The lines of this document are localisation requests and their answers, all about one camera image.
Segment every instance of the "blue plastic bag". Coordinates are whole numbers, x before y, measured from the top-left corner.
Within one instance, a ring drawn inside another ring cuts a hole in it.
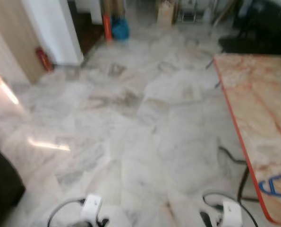
[[[124,18],[112,20],[112,35],[118,40],[126,40],[129,38],[129,27]]]

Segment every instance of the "box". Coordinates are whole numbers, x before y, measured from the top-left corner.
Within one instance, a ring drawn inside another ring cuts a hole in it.
[[[162,1],[158,7],[157,24],[171,26],[174,19],[175,4],[169,1]]]

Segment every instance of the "table leg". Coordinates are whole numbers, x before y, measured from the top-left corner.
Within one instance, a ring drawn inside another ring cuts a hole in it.
[[[248,169],[248,166],[246,166],[246,169],[245,169],[244,174],[242,176],[242,180],[240,182],[240,186],[239,186],[239,190],[238,190],[237,200],[238,200],[239,203],[241,203],[241,200],[250,201],[250,202],[259,202],[259,199],[257,199],[257,198],[247,197],[247,196],[242,195],[244,186],[245,186],[247,178],[248,178],[248,175],[249,175],[249,169]]]

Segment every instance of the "wall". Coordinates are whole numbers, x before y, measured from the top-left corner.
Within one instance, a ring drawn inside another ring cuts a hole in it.
[[[67,0],[23,0],[41,45],[58,65],[80,65],[84,59]]]
[[[44,74],[35,54],[39,40],[20,0],[0,0],[0,36],[21,70],[31,83],[35,83]]]
[[[29,84],[17,60],[0,34],[0,76],[9,85]]]
[[[102,9],[100,0],[75,0],[79,12],[90,12],[93,24],[102,25]]]

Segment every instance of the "marble floor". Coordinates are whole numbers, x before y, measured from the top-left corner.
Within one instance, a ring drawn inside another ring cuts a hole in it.
[[[213,66],[217,39],[230,30],[129,20],[124,43],[101,44],[80,69],[58,68],[35,86],[0,86],[0,149],[26,193],[3,227],[45,227],[55,206],[95,193],[112,227],[203,227],[207,189],[235,195],[244,158]],[[249,182],[246,192],[255,194]],[[258,204],[245,203],[260,226]],[[72,204],[54,227],[78,219]],[[244,215],[244,226],[253,226]]]

